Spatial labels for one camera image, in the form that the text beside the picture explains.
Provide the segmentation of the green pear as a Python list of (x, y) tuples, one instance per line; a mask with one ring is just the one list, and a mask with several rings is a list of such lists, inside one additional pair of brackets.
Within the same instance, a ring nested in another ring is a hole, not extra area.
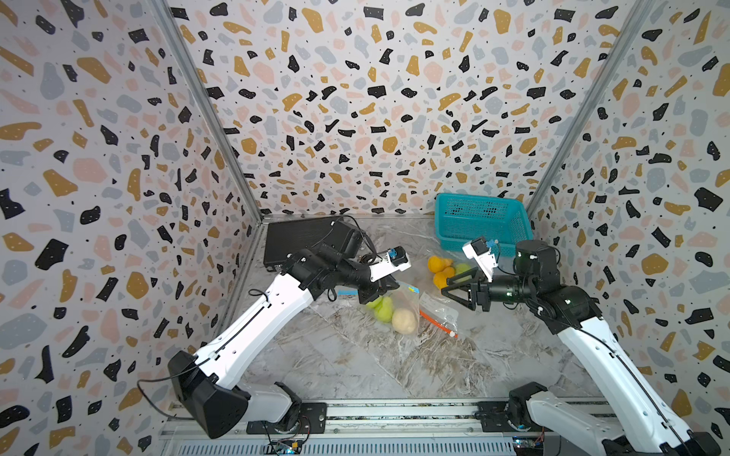
[(393, 300), (387, 296), (388, 302), (383, 308), (380, 308), (377, 312), (374, 312), (375, 318), (381, 323), (389, 324), (395, 312), (395, 306)]

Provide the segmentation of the green apple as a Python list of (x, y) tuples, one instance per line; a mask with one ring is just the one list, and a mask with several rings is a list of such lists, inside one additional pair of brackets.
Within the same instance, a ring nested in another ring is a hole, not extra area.
[(375, 300), (367, 303), (366, 308), (372, 310), (373, 312), (377, 312), (380, 308), (383, 308), (387, 302), (387, 296), (379, 296)]

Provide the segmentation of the beige round fruit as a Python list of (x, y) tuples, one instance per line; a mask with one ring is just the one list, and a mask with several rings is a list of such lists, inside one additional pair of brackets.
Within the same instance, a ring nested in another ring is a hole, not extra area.
[(416, 332), (418, 316), (412, 310), (399, 308), (393, 313), (391, 325), (397, 333), (408, 336)]

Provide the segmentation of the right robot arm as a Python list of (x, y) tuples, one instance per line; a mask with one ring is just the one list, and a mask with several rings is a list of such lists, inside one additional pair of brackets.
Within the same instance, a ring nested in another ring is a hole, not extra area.
[(659, 397), (628, 358), (597, 303), (564, 285), (558, 251), (528, 239), (515, 246), (513, 272), (498, 275), (497, 241), (482, 237), (462, 247), (477, 266), (448, 279), (443, 296), (469, 310), (494, 302), (526, 306), (579, 359), (618, 422), (612, 425), (532, 382), (509, 393), (506, 414), (517, 431), (547, 428), (589, 455), (719, 455), (713, 435), (692, 431)]

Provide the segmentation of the clear blue zip-top bag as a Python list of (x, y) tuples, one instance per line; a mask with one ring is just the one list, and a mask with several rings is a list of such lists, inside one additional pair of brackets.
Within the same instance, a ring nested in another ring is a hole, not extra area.
[[(406, 336), (410, 338), (415, 337), (420, 324), (420, 290), (412, 284), (399, 281), (399, 288), (393, 292), (385, 294), (384, 296), (389, 296), (393, 300), (395, 310), (405, 308), (412, 310), (415, 314), (417, 314), (418, 327), (416, 332)], [(393, 329), (391, 322), (389, 324), (381, 323), (375, 318), (374, 312), (366, 308), (366, 304), (361, 305), (359, 303), (357, 290), (355, 288), (344, 286), (336, 287), (336, 298), (338, 299), (336, 303), (340, 304), (342, 307), (342, 310), (338, 312), (338, 315), (341, 316), (345, 323), (365, 328), (374, 327), (377, 331), (389, 330), (392, 333), (398, 334), (398, 332)]]

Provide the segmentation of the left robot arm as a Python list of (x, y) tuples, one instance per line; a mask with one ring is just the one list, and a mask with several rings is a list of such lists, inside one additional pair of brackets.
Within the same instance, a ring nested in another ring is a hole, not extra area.
[(354, 288), (367, 304), (397, 289), (393, 275), (411, 266), (397, 246), (372, 263), (348, 258), (321, 245), (290, 255), (281, 272), (258, 300), (207, 345), (179, 351), (168, 363), (169, 380), (178, 401), (211, 439), (241, 422), (264, 422), (290, 431), (300, 423), (302, 399), (287, 385), (243, 387), (241, 378), (279, 331), (321, 295), (338, 286)]

